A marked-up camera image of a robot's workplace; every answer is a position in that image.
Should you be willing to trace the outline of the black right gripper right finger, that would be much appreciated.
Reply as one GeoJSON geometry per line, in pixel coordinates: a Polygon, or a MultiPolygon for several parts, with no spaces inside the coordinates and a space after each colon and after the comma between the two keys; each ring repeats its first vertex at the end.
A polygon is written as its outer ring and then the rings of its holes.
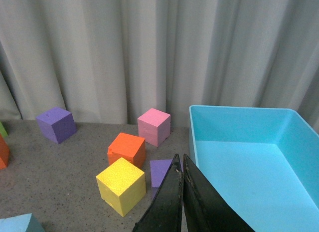
{"type": "Polygon", "coordinates": [[[188,155],[183,156],[183,204],[189,232],[252,232],[188,155]]]}

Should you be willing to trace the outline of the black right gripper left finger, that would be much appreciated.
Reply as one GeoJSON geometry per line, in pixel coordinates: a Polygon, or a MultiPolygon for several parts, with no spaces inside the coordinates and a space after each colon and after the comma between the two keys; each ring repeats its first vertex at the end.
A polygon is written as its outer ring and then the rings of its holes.
{"type": "Polygon", "coordinates": [[[149,208],[135,224],[134,232],[180,232],[183,207],[183,172],[175,154],[149,208]]]}

